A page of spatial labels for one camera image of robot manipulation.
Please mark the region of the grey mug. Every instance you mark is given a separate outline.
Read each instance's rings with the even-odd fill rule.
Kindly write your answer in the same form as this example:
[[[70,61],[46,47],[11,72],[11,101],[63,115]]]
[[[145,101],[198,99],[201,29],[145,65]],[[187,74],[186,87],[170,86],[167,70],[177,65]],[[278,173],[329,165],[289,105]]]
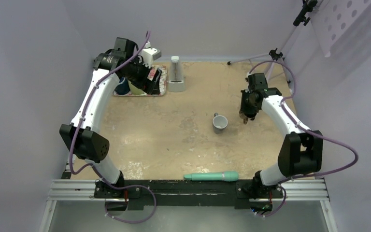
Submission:
[[[214,113],[212,125],[214,133],[221,134],[228,126],[228,119],[219,113]]]

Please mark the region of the teal cylindrical tool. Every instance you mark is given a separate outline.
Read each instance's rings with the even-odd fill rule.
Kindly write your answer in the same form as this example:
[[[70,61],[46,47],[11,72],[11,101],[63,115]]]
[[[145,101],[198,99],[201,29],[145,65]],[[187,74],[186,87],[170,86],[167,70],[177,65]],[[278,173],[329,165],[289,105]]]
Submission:
[[[192,181],[225,181],[233,182],[239,179],[239,174],[236,171],[224,171],[216,173],[191,173],[183,176],[184,180]]]

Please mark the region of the perforated music stand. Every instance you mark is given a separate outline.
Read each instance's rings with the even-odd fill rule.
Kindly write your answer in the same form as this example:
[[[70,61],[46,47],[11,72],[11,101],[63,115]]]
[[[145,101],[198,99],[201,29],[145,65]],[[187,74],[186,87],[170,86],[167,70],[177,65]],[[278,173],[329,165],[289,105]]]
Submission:
[[[285,55],[288,82],[327,81],[337,85],[371,77],[371,0],[320,0],[311,13],[307,42],[303,29]]]

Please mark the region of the brown mug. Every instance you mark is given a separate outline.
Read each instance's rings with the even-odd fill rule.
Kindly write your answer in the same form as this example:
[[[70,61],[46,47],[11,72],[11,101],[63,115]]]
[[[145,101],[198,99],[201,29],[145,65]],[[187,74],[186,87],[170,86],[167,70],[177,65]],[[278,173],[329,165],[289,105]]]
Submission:
[[[242,114],[240,117],[243,120],[243,124],[246,125],[249,118],[245,114]]]

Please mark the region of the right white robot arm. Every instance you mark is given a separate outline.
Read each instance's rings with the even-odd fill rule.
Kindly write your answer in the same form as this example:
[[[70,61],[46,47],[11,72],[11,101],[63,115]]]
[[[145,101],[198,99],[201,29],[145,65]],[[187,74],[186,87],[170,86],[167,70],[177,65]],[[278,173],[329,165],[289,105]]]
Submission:
[[[253,121],[263,111],[284,136],[277,162],[256,172],[251,186],[245,188],[246,193],[263,197],[286,178],[320,171],[323,141],[320,131],[306,133],[308,127],[299,128],[299,119],[284,106],[279,89],[268,86],[263,73],[248,74],[245,80],[248,85],[241,91],[239,110],[243,123]]]

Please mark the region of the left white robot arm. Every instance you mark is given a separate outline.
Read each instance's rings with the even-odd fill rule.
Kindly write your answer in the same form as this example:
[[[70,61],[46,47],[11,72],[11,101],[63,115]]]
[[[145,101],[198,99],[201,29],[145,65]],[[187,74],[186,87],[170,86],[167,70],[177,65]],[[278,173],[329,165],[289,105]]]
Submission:
[[[100,134],[100,121],[121,78],[146,94],[160,92],[162,71],[156,69],[153,77],[149,77],[153,62],[160,57],[161,51],[153,48],[149,40],[138,46],[129,39],[116,38],[112,49],[94,59],[91,84],[84,100],[71,122],[59,129],[69,150],[70,172],[78,174],[86,167],[92,168],[114,198],[122,196],[126,186],[122,172],[108,157],[110,142]]]

